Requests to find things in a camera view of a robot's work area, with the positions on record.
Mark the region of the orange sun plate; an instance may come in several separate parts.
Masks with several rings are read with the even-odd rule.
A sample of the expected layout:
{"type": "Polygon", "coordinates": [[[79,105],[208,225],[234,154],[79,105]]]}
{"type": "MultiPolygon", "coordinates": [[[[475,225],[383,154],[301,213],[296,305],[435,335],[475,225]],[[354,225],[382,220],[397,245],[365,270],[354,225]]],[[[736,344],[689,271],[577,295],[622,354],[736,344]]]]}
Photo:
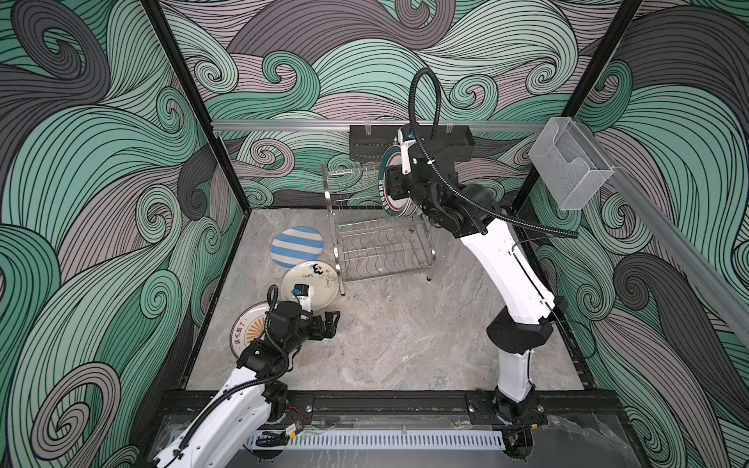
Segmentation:
{"type": "Polygon", "coordinates": [[[230,350],[235,358],[263,334],[267,311],[268,304],[261,302],[250,306],[237,317],[229,335],[230,350]]]}

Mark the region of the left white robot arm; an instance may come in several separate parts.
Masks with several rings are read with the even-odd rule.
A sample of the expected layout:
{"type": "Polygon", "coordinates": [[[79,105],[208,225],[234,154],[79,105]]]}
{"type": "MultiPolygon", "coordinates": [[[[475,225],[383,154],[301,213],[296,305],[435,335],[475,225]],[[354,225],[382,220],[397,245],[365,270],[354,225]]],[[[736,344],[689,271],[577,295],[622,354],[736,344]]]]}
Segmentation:
{"type": "Polygon", "coordinates": [[[296,351],[309,340],[331,339],[341,314],[314,315],[297,301],[272,301],[261,336],[237,359],[236,368],[211,401],[171,444],[138,467],[226,467],[263,425],[287,414],[288,385],[296,351]]]}

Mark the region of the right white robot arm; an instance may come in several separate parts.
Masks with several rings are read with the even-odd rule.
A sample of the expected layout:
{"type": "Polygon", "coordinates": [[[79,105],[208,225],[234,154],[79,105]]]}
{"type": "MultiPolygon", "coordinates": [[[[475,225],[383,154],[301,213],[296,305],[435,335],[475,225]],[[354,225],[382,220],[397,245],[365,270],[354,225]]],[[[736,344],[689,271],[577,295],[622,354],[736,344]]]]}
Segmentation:
{"type": "Polygon", "coordinates": [[[380,163],[380,202],[390,216],[420,212],[460,240],[485,269],[504,300],[487,327],[499,349],[495,407],[506,423],[539,423],[532,351],[550,338],[549,317],[558,302],[532,271],[489,189],[459,183],[449,150],[440,150],[434,159],[428,162],[412,136],[397,138],[380,163]]]}

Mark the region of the green rimmed white plate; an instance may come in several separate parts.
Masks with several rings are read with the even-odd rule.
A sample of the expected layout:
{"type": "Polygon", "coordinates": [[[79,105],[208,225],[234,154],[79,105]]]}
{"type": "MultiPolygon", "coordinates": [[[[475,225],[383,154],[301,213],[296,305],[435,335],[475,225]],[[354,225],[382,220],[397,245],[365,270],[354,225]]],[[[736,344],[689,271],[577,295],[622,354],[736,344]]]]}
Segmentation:
{"type": "Polygon", "coordinates": [[[386,150],[378,170],[378,196],[384,212],[394,218],[412,216],[417,206],[409,197],[402,174],[401,151],[399,146],[386,150]]]}

